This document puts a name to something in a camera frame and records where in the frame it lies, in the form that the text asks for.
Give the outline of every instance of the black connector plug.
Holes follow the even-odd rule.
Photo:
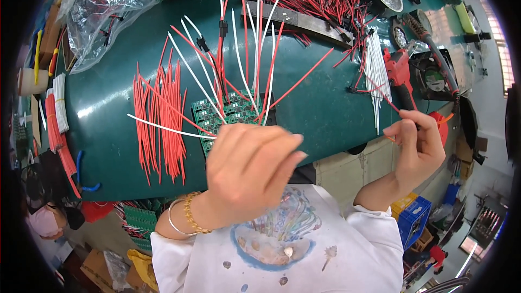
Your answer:
[[[346,88],[345,88],[345,91],[346,91],[347,93],[358,93],[358,90],[357,90],[356,88],[352,87],[352,86],[348,86],[348,87],[346,87]]]
[[[199,47],[199,50],[204,50],[204,52],[210,51],[210,48],[208,48],[208,45],[206,44],[206,40],[204,39],[204,36],[200,39],[197,38],[196,43]]]
[[[219,37],[225,37],[228,34],[228,22],[219,21]]]

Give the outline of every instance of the fingernail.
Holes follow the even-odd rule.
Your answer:
[[[294,133],[291,135],[291,137],[298,139],[298,141],[300,141],[300,142],[302,142],[304,140],[304,136],[301,135],[300,133]]]

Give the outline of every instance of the green workbench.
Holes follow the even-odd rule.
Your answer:
[[[229,0],[227,20],[231,26],[231,8],[242,11],[241,0]],[[466,64],[463,30],[452,7],[443,7],[441,0],[421,0],[421,5],[413,5],[404,0],[403,12],[423,9],[433,25],[433,39],[440,46],[449,49],[459,84],[472,83],[472,73]],[[101,62],[89,70],[70,75],[66,81],[66,108],[70,131],[67,141],[73,158],[84,150],[81,176],[82,184],[94,186],[101,183],[96,192],[83,192],[85,200],[117,201],[124,199],[150,198],[175,195],[206,189],[205,159],[199,139],[184,136],[186,145],[186,184],[179,178],[175,184],[164,173],[162,183],[158,175],[151,174],[151,186],[147,184],[145,172],[138,157],[138,141],[135,121],[127,117],[134,114],[132,80],[136,62],[145,79],[155,78],[167,31],[170,24],[182,29],[180,18],[188,15],[202,31],[210,49],[215,51],[218,40],[219,0],[173,0],[162,2],[140,16],[130,27],[117,37],[112,48]],[[388,22],[375,21],[383,46],[394,48],[388,39]],[[239,46],[244,47],[242,23],[238,30]],[[254,41],[249,32],[250,68],[253,73]],[[201,83],[205,83],[204,73],[191,47],[177,34],[175,40],[185,55]],[[227,79],[242,89],[233,34],[225,38],[224,56]],[[262,55],[260,87],[265,87],[266,75],[271,61],[271,38],[266,40]],[[274,77],[274,94],[277,98],[286,92],[305,72],[307,72],[332,46],[316,42],[304,48],[290,36],[283,36],[277,53]],[[302,133],[304,142],[300,149],[309,154],[302,162],[309,163],[335,153],[358,146],[379,136],[381,129],[399,120],[398,114],[384,101],[380,110],[380,133],[374,125],[371,97],[362,94],[348,94],[346,86],[356,81],[359,65],[348,60],[337,68],[332,66],[342,57],[342,49],[332,52],[316,70],[277,106],[277,122],[292,133]],[[174,50],[173,61],[178,58]],[[203,99],[204,94],[197,87],[186,67],[181,63],[181,90],[188,88],[185,115],[192,118],[190,103]],[[420,111],[426,111],[427,101],[414,93]],[[429,112],[439,109],[446,102],[431,101]],[[194,127],[184,122],[183,131],[196,133]]]

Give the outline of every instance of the pcb panel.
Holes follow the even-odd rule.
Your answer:
[[[248,97],[248,92],[246,90],[240,91],[244,97]],[[257,121],[254,121],[257,117],[257,113],[255,109],[252,110],[252,103],[250,101],[245,100],[240,95],[235,92],[229,93],[228,98],[230,99],[230,103],[226,102],[223,110],[225,112],[224,118],[228,124],[232,123],[250,123],[257,124]],[[216,107],[218,107],[215,98],[212,98],[212,101]],[[258,110],[262,109],[262,103],[259,102]],[[206,131],[214,134],[219,133],[219,128],[223,124],[223,121],[219,117],[219,114],[208,100],[200,100],[192,103],[192,114],[195,119],[195,123],[205,129]],[[200,129],[198,132],[202,136],[208,136],[207,133],[203,133]],[[212,149],[214,145],[213,139],[201,138],[201,145],[203,147],[203,152],[205,157],[208,157],[208,153]]]

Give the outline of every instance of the wire cutter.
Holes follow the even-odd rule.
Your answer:
[[[76,157],[76,181],[78,182],[78,185],[81,187],[82,190],[85,190],[86,192],[95,192],[96,190],[98,190],[100,188],[101,183],[98,183],[94,187],[84,187],[84,186],[81,185],[81,182],[80,182],[80,161],[81,161],[82,155],[83,155],[83,151],[80,151],[78,153],[78,157]]]

